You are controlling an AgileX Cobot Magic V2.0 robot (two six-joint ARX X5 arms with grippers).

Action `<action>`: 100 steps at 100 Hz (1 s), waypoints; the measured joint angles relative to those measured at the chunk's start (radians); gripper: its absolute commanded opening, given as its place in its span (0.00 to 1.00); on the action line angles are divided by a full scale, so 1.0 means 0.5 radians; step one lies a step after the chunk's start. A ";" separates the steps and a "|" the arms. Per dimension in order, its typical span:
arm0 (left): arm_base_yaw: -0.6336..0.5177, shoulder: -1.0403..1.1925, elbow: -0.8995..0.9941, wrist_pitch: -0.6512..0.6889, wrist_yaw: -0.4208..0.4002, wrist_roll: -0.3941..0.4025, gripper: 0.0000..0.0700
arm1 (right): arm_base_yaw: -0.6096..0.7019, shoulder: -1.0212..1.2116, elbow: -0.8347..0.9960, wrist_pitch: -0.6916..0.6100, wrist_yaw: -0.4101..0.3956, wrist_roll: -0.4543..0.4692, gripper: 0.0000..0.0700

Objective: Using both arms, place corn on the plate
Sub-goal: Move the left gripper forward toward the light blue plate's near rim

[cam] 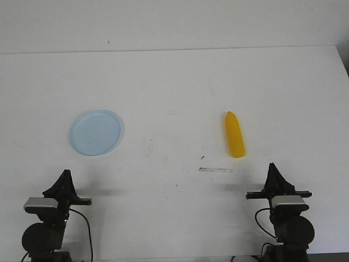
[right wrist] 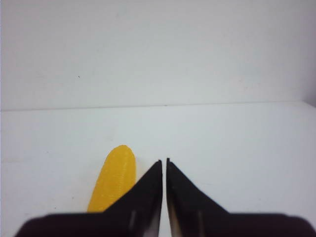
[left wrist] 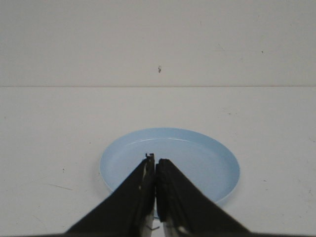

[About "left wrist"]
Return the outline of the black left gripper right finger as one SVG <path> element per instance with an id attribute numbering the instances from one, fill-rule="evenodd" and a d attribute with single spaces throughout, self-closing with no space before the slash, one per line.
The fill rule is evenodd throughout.
<path id="1" fill-rule="evenodd" d="M 157 212 L 166 234 L 249 234 L 168 159 L 156 165 Z"/>

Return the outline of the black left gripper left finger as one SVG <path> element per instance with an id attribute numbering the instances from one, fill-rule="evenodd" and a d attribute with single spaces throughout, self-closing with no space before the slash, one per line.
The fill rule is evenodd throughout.
<path id="1" fill-rule="evenodd" d="M 151 234 L 154 203 L 155 159 L 146 154 L 119 187 L 66 234 Z"/>

